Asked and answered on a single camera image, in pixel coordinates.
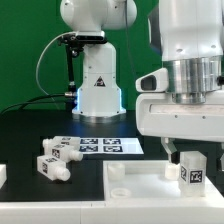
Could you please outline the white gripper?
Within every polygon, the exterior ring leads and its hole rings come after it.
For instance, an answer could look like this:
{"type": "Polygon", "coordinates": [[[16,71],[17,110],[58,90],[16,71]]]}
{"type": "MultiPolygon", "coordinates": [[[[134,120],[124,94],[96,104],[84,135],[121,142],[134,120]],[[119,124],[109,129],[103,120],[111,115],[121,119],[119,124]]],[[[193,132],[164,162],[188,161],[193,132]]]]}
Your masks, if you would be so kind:
{"type": "Polygon", "coordinates": [[[178,164],[172,138],[224,142],[224,91],[208,93],[198,105],[175,104],[171,94],[143,93],[136,101],[136,122],[142,135],[162,137],[169,162],[178,164]]]}

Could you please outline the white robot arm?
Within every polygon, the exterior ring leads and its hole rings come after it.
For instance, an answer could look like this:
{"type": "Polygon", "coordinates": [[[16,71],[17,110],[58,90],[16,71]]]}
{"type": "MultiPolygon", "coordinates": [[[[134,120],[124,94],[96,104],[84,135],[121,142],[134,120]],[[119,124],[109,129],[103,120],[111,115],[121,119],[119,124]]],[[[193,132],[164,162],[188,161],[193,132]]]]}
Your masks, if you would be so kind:
{"type": "MultiPolygon", "coordinates": [[[[61,1],[68,45],[83,57],[74,117],[124,114],[105,33],[128,28],[139,11],[135,0],[61,1]]],[[[224,143],[224,0],[157,0],[143,25],[129,35],[133,58],[151,70],[135,81],[138,131],[160,138],[169,156],[177,139],[224,143]]]]}

